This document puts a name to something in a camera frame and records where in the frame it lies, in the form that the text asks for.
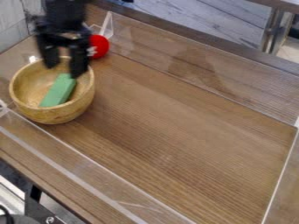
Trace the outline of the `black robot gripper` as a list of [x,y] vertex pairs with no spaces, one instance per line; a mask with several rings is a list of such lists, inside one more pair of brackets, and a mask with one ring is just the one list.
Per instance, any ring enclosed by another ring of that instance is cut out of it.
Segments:
[[[49,68],[61,63],[58,46],[69,46],[90,38],[91,30],[85,25],[89,3],[90,0],[45,0],[45,14],[33,19],[37,42],[42,46],[42,57]],[[77,79],[89,71],[87,47],[73,45],[70,56],[70,73]]]

